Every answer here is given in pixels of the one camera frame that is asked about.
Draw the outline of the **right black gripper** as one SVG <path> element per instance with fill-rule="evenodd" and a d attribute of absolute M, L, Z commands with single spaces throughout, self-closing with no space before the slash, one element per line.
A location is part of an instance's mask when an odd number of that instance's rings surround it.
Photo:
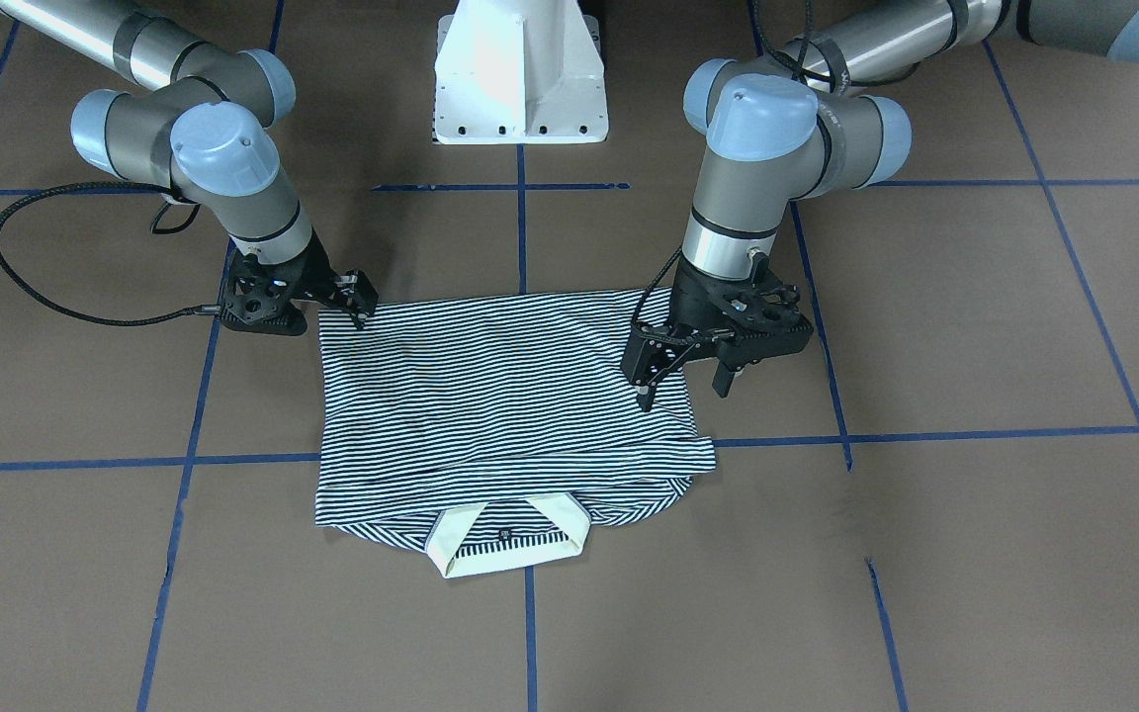
<path fill-rule="evenodd" d="M 297 302 L 314 302 L 347 312 L 354 328 L 362 330 L 378 300 L 364 272 L 335 272 L 320 242 L 309 243 L 297 257 L 276 265 L 233 251 L 221 281 L 218 320 L 230 330 L 302 336 L 308 319 Z"/>

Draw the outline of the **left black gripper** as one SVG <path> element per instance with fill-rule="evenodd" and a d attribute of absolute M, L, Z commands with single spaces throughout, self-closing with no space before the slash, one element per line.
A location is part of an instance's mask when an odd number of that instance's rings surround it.
<path fill-rule="evenodd" d="M 641 411 L 652 411 L 659 382 L 687 362 L 715 359 L 713 388 L 730 388 L 737 373 L 764 359 L 798 353 L 813 325 L 800 311 L 794 285 L 782 283 L 768 260 L 754 260 L 744 280 L 706 275 L 688 260 L 667 260 L 677 271 L 667 318 L 656 327 L 641 317 L 646 288 L 637 303 L 621 357 L 621 371 L 636 387 Z"/>

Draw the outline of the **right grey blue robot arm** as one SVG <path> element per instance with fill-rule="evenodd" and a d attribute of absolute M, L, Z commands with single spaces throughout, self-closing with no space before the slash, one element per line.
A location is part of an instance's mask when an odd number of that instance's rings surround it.
<path fill-rule="evenodd" d="M 268 131 L 297 104 L 290 71 L 262 49 L 227 52 L 132 1 L 0 1 L 0 14 L 104 64 L 144 95 L 98 90 L 69 122 L 80 156 L 113 185 L 208 208 L 233 243 L 216 304 L 185 306 L 226 328 L 300 336 L 300 303 L 362 327 L 377 292 L 336 272 Z"/>

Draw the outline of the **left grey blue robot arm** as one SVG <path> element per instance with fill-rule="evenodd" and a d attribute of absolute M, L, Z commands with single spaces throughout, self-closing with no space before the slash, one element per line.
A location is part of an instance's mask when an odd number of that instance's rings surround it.
<path fill-rule="evenodd" d="M 719 396 L 747 365 L 803 351 L 813 325 L 771 270 L 788 204 L 895 175 L 912 122 L 869 95 L 921 62 L 1008 28 L 1035 46 L 1139 63 L 1139 1 L 878 1 L 830 28 L 805 28 L 751 60 L 711 59 L 685 87 L 685 118 L 705 136 L 663 324 L 638 312 L 621 371 L 650 410 L 659 384 L 713 359 Z"/>

